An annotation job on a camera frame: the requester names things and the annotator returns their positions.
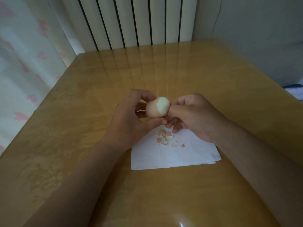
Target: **egg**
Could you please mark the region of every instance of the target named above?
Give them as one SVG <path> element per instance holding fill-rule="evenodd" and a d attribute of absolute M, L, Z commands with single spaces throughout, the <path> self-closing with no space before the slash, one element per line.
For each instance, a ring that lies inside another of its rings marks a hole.
<path fill-rule="evenodd" d="M 165 97 L 158 97 L 146 105 L 146 115 L 150 118 L 162 117 L 169 111 L 170 102 Z"/>

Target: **forearm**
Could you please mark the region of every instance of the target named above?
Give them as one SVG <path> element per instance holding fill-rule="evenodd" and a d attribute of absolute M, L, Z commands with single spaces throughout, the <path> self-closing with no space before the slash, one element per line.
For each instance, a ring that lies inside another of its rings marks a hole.
<path fill-rule="evenodd" d="M 234 123 L 222 127 L 214 140 L 280 225 L 301 225 L 303 169 L 299 165 Z"/>
<path fill-rule="evenodd" d="M 87 226 L 106 179 L 122 152 L 97 143 L 87 159 L 24 225 Z"/>

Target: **wall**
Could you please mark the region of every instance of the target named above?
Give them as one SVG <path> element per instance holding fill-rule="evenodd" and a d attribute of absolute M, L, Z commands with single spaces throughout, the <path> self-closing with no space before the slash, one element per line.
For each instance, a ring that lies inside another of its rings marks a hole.
<path fill-rule="evenodd" d="M 218 38 L 281 86 L 295 84 L 303 78 L 302 6 L 303 0 L 198 0 L 193 40 Z"/>

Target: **person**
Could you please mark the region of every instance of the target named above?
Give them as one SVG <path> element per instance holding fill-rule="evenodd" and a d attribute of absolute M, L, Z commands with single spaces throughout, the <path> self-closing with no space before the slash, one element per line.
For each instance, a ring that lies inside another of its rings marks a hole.
<path fill-rule="evenodd" d="M 127 149 L 160 125 L 173 133 L 189 129 L 212 142 L 231 160 L 263 199 L 281 226 L 303 223 L 303 169 L 224 117 L 200 94 L 181 96 L 168 115 L 141 122 L 150 91 L 130 90 L 116 106 L 111 123 L 87 159 L 47 199 L 24 227 L 87 226 L 106 179 Z"/>

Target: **wooden table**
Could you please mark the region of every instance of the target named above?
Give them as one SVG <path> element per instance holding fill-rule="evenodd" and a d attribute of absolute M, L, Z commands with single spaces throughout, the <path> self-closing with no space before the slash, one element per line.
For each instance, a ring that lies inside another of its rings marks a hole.
<path fill-rule="evenodd" d="M 0 225 L 21 226 L 104 134 L 129 88 L 199 92 L 303 165 L 303 105 L 215 40 L 80 54 L 0 159 Z M 277 226 L 220 152 L 216 164 L 132 171 L 118 161 L 91 226 Z"/>

